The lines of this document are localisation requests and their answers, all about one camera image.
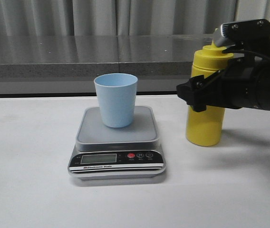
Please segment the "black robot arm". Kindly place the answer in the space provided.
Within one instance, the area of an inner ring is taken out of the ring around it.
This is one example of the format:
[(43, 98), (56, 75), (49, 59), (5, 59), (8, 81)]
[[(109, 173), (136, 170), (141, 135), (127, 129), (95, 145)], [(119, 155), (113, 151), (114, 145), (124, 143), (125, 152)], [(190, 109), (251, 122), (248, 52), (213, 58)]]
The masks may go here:
[(239, 53), (228, 65), (209, 77), (194, 76), (176, 87), (177, 95), (202, 112), (215, 106), (270, 111), (270, 22), (254, 19), (227, 22), (214, 32), (217, 47), (224, 54)]

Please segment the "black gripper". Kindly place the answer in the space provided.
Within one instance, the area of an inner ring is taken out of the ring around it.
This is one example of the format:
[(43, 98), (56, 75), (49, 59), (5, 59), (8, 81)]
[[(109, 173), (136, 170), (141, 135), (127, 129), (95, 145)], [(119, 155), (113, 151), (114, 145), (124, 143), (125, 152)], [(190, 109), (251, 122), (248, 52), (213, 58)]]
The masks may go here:
[(195, 112), (207, 106), (230, 109), (270, 109), (270, 22), (266, 19), (232, 21), (213, 33), (225, 54), (242, 54), (208, 77), (194, 76), (176, 87), (177, 96)]

